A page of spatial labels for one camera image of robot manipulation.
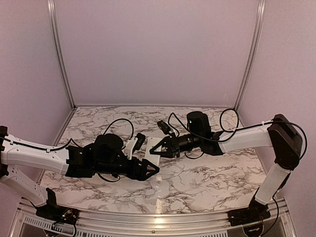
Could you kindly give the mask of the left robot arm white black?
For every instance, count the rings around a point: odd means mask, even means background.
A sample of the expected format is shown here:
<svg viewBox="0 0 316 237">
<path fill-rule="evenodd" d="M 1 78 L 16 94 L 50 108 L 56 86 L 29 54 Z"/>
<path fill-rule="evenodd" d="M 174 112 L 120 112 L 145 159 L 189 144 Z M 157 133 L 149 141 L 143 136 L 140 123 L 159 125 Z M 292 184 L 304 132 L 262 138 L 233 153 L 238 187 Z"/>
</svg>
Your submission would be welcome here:
<svg viewBox="0 0 316 237">
<path fill-rule="evenodd" d="M 66 144 L 62 147 L 45 146 L 16 138 L 0 128 L 0 181 L 17 191 L 35 207 L 36 215 L 55 222 L 74 224 L 79 211 L 58 205 L 56 194 L 25 175 L 18 166 L 29 166 L 72 178 L 91 178 L 95 174 L 125 176 L 145 181 L 159 173 L 159 167 L 147 159 L 133 156 L 145 140 L 141 133 L 124 145 L 115 134 L 98 135 L 84 147 Z"/>
</svg>

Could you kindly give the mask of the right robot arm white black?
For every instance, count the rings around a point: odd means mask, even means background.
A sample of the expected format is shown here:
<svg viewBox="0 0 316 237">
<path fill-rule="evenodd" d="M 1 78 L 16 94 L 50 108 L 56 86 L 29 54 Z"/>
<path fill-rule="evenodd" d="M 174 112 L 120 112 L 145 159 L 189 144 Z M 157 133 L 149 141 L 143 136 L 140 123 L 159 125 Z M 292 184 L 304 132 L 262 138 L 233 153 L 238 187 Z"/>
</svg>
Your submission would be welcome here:
<svg viewBox="0 0 316 237">
<path fill-rule="evenodd" d="M 171 132 L 170 125 L 162 120 L 158 122 L 158 126 L 166 137 L 149 152 L 164 158 L 175 158 L 194 148 L 200 148 L 202 153 L 211 156 L 221 156 L 244 149 L 273 149 L 274 164 L 248 207 L 229 211 L 229 220 L 233 225 L 266 218 L 269 201 L 283 188 L 307 150 L 307 136 L 304 130 L 282 114 L 249 127 L 236 127 L 230 131 L 222 128 L 213 132 L 207 114 L 194 111 L 187 114 L 187 125 L 184 128 L 188 133 L 182 136 Z"/>
</svg>

